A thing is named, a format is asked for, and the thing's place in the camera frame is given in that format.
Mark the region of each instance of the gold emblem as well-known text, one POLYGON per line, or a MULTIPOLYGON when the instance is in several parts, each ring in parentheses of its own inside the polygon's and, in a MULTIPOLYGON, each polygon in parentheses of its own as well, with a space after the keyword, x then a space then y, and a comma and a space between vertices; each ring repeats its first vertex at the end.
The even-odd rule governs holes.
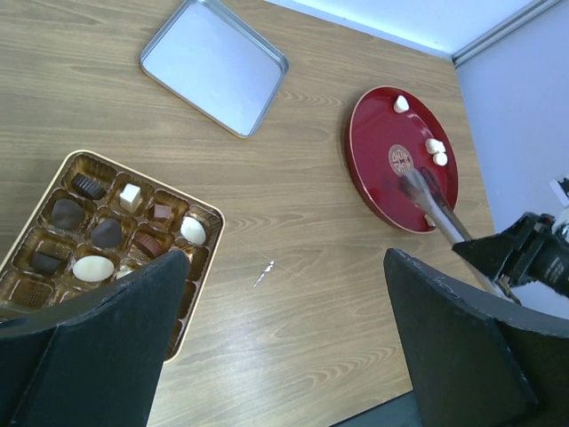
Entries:
POLYGON ((413 158, 403 145, 396 144, 389 149, 389 164, 393 172, 401 176, 413 169, 413 158))

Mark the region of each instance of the dark chocolate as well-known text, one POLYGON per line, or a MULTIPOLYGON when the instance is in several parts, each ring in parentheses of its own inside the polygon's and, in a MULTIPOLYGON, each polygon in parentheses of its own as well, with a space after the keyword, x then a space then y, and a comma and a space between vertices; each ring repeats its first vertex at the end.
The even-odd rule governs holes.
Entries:
POLYGON ((85 221, 85 211, 73 200, 61 198, 52 209, 52 224, 58 229, 72 230, 85 221))
POLYGON ((63 260, 55 258, 54 256, 42 254, 41 252, 34 252, 29 265, 32 269, 40 271, 45 274, 53 274, 61 266, 63 260))
POLYGON ((82 173, 78 173, 71 180, 71 185, 80 196, 92 200, 100 200, 105 196, 105 190, 91 178, 87 178, 82 173))
POLYGON ((123 240, 121 223, 115 218, 103 220, 97 227, 92 229, 91 241, 94 245, 104 249, 117 247, 123 240))

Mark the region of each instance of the white candy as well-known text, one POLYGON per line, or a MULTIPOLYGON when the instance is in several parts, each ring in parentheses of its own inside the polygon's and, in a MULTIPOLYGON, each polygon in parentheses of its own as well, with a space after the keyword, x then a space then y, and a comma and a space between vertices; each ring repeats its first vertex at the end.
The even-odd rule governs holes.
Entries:
POLYGON ((444 166, 448 163, 448 157, 445 153, 436 153, 433 156, 433 162, 435 162, 435 165, 444 166))
POLYGON ((397 96, 395 104, 393 104, 393 109, 396 113, 405 113, 409 109, 409 102, 403 95, 397 96))
POLYGON ((120 206, 130 212, 136 211, 136 208, 139 207, 141 201, 140 187, 133 184, 126 184, 123 191, 121 191, 119 198, 120 206))
POLYGON ((194 245, 202 245, 205 242, 204 226, 197 219, 190 216, 184 218, 180 233, 189 243, 194 245))
POLYGON ((115 271, 113 262, 98 255, 85 256, 73 266, 75 277, 84 282, 100 282, 109 278, 113 271, 115 271))
POLYGON ((116 280, 123 278, 124 276, 126 276, 127 274, 131 274, 134 270, 120 270, 117 272, 115 278, 116 280))
POLYGON ((431 217, 428 216, 428 215, 426 215, 426 214, 425 214, 425 221, 427 222, 427 224, 428 224, 430 227, 436 227, 436 226, 437 226, 437 225, 435 224, 435 222, 431 219, 431 217))
POLYGON ((425 148, 429 154, 445 153, 446 148, 442 141, 436 140, 435 138, 428 138, 425 141, 425 148))

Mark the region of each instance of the white wall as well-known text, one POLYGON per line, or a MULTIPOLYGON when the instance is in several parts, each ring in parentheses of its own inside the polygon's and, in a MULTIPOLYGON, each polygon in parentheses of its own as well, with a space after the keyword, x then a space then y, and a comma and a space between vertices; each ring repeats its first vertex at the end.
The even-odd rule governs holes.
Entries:
MULTIPOLYGON (((497 230, 525 211, 558 215, 549 181, 569 172, 569 2, 458 69, 497 230)), ((569 300, 540 285, 524 305, 569 318, 569 300)))
POLYGON ((268 1, 450 58, 533 0, 268 1))

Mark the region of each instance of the metal tongs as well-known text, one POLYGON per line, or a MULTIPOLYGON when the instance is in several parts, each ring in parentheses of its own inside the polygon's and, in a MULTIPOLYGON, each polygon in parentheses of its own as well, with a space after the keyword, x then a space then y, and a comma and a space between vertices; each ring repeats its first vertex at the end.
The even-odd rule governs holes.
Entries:
MULTIPOLYGON (((432 219, 451 246, 472 240, 472 237, 446 201, 437 178, 433 176, 429 169, 421 167, 407 172, 399 181, 399 189, 432 219)), ((463 261, 485 291, 521 305, 521 302, 512 293, 508 285, 493 282, 467 261, 463 261)))

